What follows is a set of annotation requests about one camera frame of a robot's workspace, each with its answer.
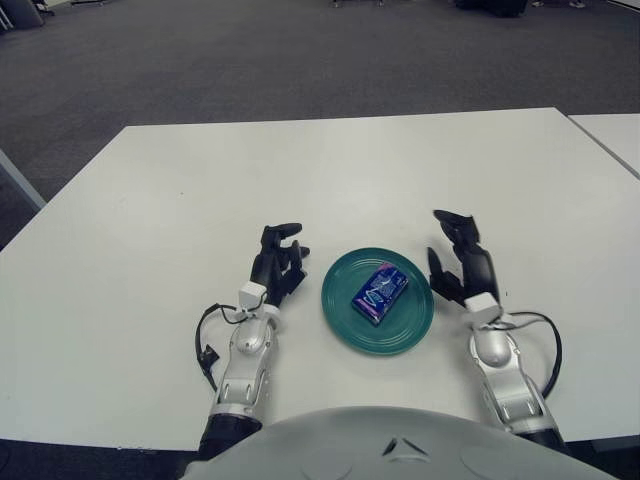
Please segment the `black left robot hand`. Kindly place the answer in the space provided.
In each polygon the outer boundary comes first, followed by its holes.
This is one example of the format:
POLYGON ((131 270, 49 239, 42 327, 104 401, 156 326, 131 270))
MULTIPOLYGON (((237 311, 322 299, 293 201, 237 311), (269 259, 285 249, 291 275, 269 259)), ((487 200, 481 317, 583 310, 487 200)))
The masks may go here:
POLYGON ((266 304, 279 307, 306 277, 302 260, 310 254, 310 249, 301 246, 297 240, 289 246, 281 245, 283 240, 301 231, 301 223, 264 227, 261 249, 254 259, 250 281, 265 287, 266 304))

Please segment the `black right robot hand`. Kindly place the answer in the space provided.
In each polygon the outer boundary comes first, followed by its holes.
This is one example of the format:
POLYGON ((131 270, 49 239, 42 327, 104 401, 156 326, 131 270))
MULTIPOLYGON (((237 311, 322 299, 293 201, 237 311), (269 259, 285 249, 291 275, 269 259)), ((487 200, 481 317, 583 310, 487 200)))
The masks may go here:
POLYGON ((431 289, 444 299, 459 305, 464 305, 466 299, 483 293, 490 293, 499 301, 493 261, 489 252, 480 245, 480 234, 474 218, 446 210, 434 210, 433 215, 452 243, 453 252, 462 266, 463 277, 459 279, 450 271, 443 270, 437 253, 428 247, 431 289))

